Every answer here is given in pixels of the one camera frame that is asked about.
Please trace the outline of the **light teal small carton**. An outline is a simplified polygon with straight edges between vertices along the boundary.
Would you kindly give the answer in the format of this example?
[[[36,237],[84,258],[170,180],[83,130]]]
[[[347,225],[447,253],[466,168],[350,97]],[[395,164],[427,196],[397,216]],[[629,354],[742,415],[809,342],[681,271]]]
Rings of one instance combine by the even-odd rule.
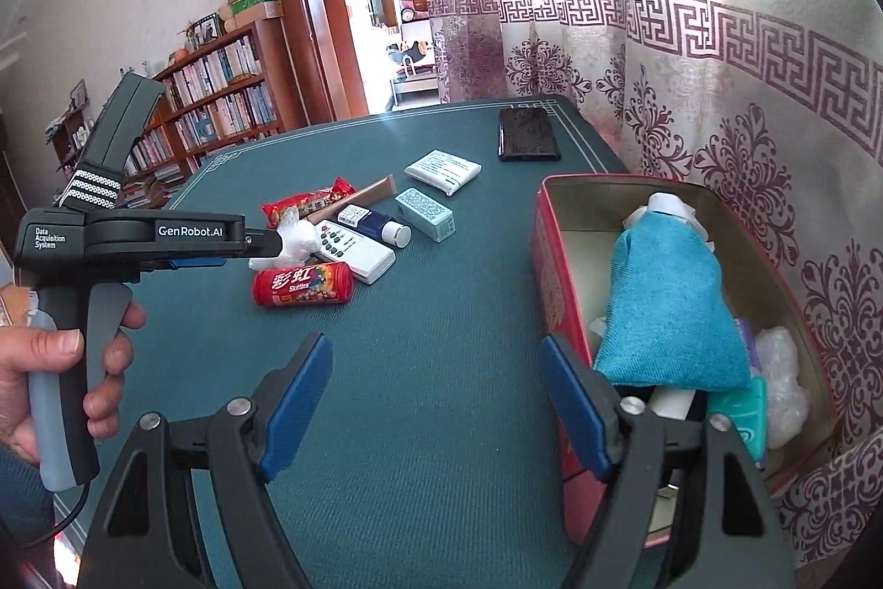
[[[454,212],[416,188],[397,194],[395,203],[403,220],[434,242],[443,242],[455,233]]]

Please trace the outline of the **clear plastic bag bundle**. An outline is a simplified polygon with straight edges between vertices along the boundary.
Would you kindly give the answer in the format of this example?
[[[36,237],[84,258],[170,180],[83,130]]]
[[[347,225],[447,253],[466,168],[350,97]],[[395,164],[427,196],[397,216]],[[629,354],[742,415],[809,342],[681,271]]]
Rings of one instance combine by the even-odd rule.
[[[799,351],[786,327],[762,330],[754,348],[766,386],[766,447],[778,450],[802,432],[810,393],[799,384]]]

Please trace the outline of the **red snack packet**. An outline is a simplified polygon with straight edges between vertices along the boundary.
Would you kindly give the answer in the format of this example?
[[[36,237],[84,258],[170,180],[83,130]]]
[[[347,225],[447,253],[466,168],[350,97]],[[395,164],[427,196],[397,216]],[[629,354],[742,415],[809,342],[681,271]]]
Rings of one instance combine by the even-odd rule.
[[[319,188],[313,192],[296,193],[281,200],[263,203],[260,209],[267,218],[268,226],[275,229],[288,211],[295,211],[299,218],[307,218],[320,209],[331,206],[332,203],[352,196],[355,192],[356,188],[349,181],[337,178],[329,187]]]

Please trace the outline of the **black smartphone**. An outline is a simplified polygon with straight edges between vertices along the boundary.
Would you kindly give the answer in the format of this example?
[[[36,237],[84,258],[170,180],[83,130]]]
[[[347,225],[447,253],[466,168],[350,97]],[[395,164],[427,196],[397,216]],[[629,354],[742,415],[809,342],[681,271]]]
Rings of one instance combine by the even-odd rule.
[[[501,109],[497,157],[501,161],[559,161],[561,152],[548,112],[540,106]]]

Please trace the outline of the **teal dental floss box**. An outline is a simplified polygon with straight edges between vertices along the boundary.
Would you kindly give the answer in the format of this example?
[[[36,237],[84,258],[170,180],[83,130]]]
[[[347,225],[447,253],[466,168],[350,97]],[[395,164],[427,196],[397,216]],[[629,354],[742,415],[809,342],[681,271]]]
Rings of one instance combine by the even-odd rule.
[[[768,441],[768,410],[766,410],[766,384],[760,375],[753,376],[745,389],[709,393],[706,414],[723,414],[729,418],[746,444],[751,459],[760,468],[766,462]]]

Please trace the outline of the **patterned white purple curtain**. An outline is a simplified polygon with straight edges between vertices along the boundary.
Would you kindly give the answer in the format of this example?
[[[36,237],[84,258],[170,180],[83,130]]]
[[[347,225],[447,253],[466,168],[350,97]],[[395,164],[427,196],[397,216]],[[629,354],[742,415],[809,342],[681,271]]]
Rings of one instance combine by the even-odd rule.
[[[633,171],[711,188],[784,275],[834,395],[784,495],[799,565],[881,498],[881,0],[429,0],[444,100],[561,94]]]

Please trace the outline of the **wooden bookshelf with books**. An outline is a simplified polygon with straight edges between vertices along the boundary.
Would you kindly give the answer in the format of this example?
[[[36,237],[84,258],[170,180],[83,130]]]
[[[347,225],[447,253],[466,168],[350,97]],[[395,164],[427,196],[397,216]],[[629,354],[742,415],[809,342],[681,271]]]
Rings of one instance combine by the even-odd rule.
[[[118,203],[161,208],[217,152],[298,130],[304,104],[278,19],[259,19],[175,61],[133,144]]]

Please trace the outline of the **teal cloth pouch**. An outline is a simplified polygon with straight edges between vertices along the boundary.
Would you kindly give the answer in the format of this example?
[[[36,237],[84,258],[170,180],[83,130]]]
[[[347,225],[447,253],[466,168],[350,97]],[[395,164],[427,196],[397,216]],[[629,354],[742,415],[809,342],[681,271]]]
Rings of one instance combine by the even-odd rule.
[[[676,194],[651,194],[624,221],[605,323],[593,368],[614,386],[712,393],[750,384],[714,242]]]

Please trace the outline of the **navy blue small bottle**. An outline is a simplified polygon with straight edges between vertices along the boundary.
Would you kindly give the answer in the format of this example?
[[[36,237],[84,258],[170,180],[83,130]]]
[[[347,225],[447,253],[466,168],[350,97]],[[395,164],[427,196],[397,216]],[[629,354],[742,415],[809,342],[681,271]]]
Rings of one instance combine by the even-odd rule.
[[[412,240],[412,229],[382,212],[371,211],[363,206],[345,206],[338,212],[337,221],[341,226],[361,233],[366,238],[382,242],[392,248],[406,248]]]

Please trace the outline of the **white cream tube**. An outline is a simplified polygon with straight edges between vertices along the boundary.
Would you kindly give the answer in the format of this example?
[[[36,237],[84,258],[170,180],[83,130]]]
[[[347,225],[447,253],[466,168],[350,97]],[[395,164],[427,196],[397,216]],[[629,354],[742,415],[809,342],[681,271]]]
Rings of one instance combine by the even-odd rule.
[[[656,387],[648,401],[648,408],[658,417],[685,420],[690,414],[696,391]]]

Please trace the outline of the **red candy canister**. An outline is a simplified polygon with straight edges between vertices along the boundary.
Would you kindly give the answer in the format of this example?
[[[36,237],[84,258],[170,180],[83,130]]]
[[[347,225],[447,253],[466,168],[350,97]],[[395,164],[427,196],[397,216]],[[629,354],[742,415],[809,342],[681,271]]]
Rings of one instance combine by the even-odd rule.
[[[263,308],[347,304],[352,299],[352,269],[345,263],[318,263],[261,270],[254,275],[252,296]]]

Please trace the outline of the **white plastic bag knot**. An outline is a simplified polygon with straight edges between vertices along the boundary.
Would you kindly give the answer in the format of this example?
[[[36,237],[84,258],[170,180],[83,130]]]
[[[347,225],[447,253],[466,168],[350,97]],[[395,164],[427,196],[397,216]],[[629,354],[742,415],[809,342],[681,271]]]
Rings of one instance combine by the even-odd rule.
[[[275,230],[280,236],[281,251],[273,258],[250,258],[248,267],[254,272],[302,266],[319,253],[319,232],[315,224],[299,217],[295,208],[281,212]]]

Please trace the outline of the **white tissue pack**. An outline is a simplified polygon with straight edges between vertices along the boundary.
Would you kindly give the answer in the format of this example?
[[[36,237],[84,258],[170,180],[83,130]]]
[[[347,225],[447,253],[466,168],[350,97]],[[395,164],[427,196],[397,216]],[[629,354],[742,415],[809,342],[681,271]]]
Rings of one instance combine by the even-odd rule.
[[[404,173],[416,181],[437,188],[446,197],[454,196],[465,184],[481,173],[482,166],[474,161],[452,156],[449,152],[432,150],[413,161]]]

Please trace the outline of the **red cookie tin box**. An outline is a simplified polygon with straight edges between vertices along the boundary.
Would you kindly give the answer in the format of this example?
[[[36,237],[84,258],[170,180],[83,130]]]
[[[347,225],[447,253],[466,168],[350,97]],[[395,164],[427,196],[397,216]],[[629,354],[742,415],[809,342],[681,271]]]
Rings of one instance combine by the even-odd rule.
[[[543,179],[534,270],[548,332],[618,389],[746,390],[751,350],[779,333],[793,350],[805,416],[760,456],[781,496],[822,463],[837,424],[816,342],[780,272],[708,188],[621,173]]]

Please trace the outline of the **purple trash bag roll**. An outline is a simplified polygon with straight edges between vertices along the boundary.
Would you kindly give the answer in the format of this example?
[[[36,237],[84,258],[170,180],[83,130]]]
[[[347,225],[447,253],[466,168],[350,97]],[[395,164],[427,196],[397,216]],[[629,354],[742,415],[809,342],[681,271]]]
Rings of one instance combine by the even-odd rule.
[[[756,335],[754,335],[753,329],[751,329],[751,325],[746,319],[736,319],[735,323],[736,327],[738,327],[738,332],[740,332],[742,344],[746,347],[746,355],[748,365],[750,365],[751,375],[760,375],[762,373],[762,364],[757,355]]]

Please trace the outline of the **white remote control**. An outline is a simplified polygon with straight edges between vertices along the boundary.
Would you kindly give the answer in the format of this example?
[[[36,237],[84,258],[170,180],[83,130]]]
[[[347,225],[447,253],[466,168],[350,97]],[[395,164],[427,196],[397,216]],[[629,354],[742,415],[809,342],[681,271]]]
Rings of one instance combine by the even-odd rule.
[[[334,221],[319,221],[316,232],[317,257],[325,262],[347,264],[361,283],[376,283],[395,263],[391,248]]]

